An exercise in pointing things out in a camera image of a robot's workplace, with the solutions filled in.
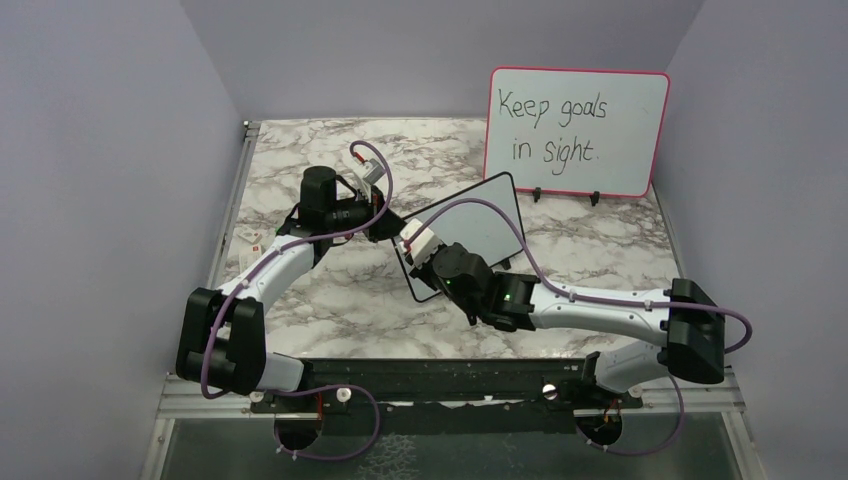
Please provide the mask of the small black-framed whiteboard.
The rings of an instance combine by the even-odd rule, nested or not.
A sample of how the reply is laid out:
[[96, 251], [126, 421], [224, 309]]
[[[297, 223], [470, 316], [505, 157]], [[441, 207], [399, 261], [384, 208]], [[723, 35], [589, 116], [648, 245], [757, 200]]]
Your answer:
[[[523, 229], [513, 177], [508, 172], [501, 172], [407, 215], [404, 218], [406, 226], [401, 233], [413, 233], [419, 224], [431, 218], [444, 206], [467, 198], [485, 200], [497, 206], [519, 230]], [[469, 252], [481, 256], [490, 267], [521, 252], [519, 241], [501, 216], [475, 202], [450, 209], [439, 216], [429, 229], [444, 244], [458, 242]]]

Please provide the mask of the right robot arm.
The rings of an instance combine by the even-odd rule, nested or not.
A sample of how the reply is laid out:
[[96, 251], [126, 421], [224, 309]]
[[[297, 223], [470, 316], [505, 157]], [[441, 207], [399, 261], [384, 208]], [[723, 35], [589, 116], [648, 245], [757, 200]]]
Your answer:
[[428, 253], [402, 251], [411, 277], [451, 300], [469, 324], [503, 332], [579, 329], [631, 338], [617, 350], [586, 359], [579, 398], [600, 407], [661, 377], [705, 385], [724, 379], [725, 316], [693, 281], [668, 291], [627, 291], [555, 285], [536, 275], [496, 272], [458, 243]]

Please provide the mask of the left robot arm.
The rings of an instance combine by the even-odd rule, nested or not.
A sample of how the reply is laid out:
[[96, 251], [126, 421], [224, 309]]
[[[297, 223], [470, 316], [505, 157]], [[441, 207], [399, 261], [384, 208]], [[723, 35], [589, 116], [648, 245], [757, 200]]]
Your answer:
[[249, 395], [276, 391], [298, 411], [313, 401], [314, 384], [304, 361], [266, 346], [265, 316], [300, 277], [328, 251], [357, 233], [388, 240], [403, 227], [377, 183], [390, 174], [372, 159], [354, 170], [353, 182], [333, 168], [307, 168], [300, 198], [266, 251], [237, 277], [219, 287], [199, 287], [188, 297], [176, 357], [179, 378], [200, 384], [202, 394]]

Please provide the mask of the large pink-framed whiteboard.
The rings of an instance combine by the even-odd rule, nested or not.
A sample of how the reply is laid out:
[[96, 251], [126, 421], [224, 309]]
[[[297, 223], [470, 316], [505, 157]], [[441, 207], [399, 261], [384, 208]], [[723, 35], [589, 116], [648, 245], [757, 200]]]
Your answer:
[[483, 174], [508, 172], [520, 192], [644, 197], [670, 87], [664, 72], [498, 67]]

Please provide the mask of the small white red card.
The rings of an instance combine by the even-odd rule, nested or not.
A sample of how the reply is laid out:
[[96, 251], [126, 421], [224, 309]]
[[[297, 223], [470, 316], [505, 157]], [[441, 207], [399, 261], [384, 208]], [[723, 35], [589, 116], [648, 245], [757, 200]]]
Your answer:
[[234, 229], [234, 235], [251, 245], [259, 243], [262, 239], [262, 234], [259, 231], [246, 226], [237, 226]]

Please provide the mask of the white eraser box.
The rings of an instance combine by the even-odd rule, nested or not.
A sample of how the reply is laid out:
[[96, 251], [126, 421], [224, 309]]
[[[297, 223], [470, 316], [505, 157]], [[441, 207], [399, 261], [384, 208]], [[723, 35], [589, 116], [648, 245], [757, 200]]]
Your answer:
[[261, 244], [253, 244], [243, 247], [239, 252], [239, 261], [247, 265], [252, 264], [260, 259], [263, 255], [263, 247]]

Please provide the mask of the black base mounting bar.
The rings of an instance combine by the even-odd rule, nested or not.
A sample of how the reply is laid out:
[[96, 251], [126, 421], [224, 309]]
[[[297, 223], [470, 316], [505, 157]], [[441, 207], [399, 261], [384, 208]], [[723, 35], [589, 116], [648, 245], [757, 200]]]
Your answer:
[[596, 386], [596, 358], [523, 360], [309, 359], [286, 398], [260, 387], [250, 410], [274, 415], [285, 437], [383, 434], [572, 434], [574, 413], [635, 408]]

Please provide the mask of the aluminium rail left table edge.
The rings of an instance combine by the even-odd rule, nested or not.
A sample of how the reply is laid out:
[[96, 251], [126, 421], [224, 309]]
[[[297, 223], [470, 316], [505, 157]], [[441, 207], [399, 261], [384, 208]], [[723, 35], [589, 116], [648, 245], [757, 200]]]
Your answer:
[[262, 122], [256, 120], [245, 120], [243, 122], [244, 136], [241, 150], [236, 162], [236, 170], [230, 186], [228, 200], [223, 210], [222, 222], [214, 243], [211, 266], [203, 285], [204, 288], [215, 287], [225, 269], [229, 245], [232, 240], [232, 231], [238, 217], [241, 199], [261, 125]]

